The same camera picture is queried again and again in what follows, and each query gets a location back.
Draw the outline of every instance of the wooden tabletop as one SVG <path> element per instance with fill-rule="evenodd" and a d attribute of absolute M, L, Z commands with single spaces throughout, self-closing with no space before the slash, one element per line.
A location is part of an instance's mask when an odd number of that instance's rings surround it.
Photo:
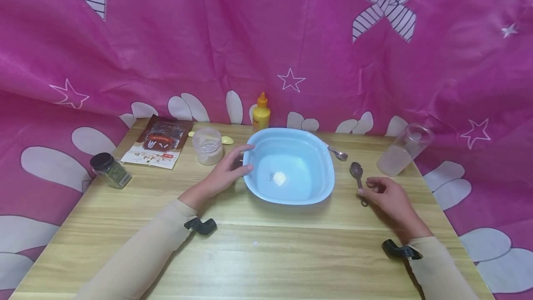
<path fill-rule="evenodd" d="M 116 157 L 130 148 L 147 121 L 137 121 Z M 194 129 L 206 126 L 231 136 L 235 145 L 246 143 L 252 132 L 241 125 L 196 123 Z M 419 300 L 403 262 L 381 249 L 384 240 L 397 238 L 374 210 L 361 206 L 348 172 L 350 163 L 358 161 L 365 177 L 383 176 L 376 161 L 392 139 L 317 135 L 349 155 L 347 161 L 333 160 L 336 184 L 326 201 L 275 205 L 256 198 L 238 180 L 200 212 L 203 219 L 214 218 L 218 229 L 209 237 L 189 237 L 144 298 Z M 226 152 L 232 148 L 224 146 Z M 96 179 L 11 300 L 72 299 L 137 230 L 212 167 L 197 163 L 188 139 L 173 170 L 127 164 L 133 180 L 123 190 Z M 409 165 L 394 180 L 407 190 L 480 299 L 493 300 L 416 166 Z"/>

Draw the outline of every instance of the person's left hand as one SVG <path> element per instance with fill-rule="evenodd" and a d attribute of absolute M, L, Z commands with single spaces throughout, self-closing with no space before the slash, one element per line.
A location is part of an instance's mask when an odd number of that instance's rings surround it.
<path fill-rule="evenodd" d="M 218 162 L 206 178 L 180 195 L 179 200 L 197 210 L 206 199 L 226 190 L 239 177 L 249 174 L 254 169 L 251 164 L 236 169 L 233 167 L 235 160 L 241 157 L 242 152 L 254 147 L 253 145 L 242 145 L 232 149 Z"/>

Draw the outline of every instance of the snack packaging bag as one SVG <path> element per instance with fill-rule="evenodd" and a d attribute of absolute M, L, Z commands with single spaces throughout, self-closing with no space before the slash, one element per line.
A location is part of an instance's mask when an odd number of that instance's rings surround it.
<path fill-rule="evenodd" d="M 153 115 L 132 148 L 120 160 L 172 169 L 191 129 L 191 121 Z"/>

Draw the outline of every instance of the yellow squeeze bottle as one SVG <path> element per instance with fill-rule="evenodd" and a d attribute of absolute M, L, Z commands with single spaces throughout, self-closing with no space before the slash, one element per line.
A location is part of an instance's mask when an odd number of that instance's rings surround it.
<path fill-rule="evenodd" d="M 268 127 L 270 121 L 270 109 L 267 107 L 268 99 L 265 97 L 265 92 L 261 93 L 257 99 L 257 107 L 252 111 L 252 126 L 254 132 L 257 132 Z"/>

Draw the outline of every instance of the wrinkled fabric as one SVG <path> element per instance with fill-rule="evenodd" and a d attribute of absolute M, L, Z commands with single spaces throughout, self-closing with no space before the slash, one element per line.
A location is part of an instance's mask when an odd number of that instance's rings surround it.
<path fill-rule="evenodd" d="M 0 299 L 87 187 L 91 153 L 153 113 L 248 125 L 260 92 L 272 126 L 389 136 L 429 126 L 435 141 L 417 165 L 481 276 L 498 300 L 533 297 L 532 7 L 0 0 L 0 230 L 10 234 L 0 266 L 18 267 L 9 280 L 0 268 Z M 50 175 L 55 165 L 77 177 Z M 42 231 L 8 233 L 21 227 Z"/>

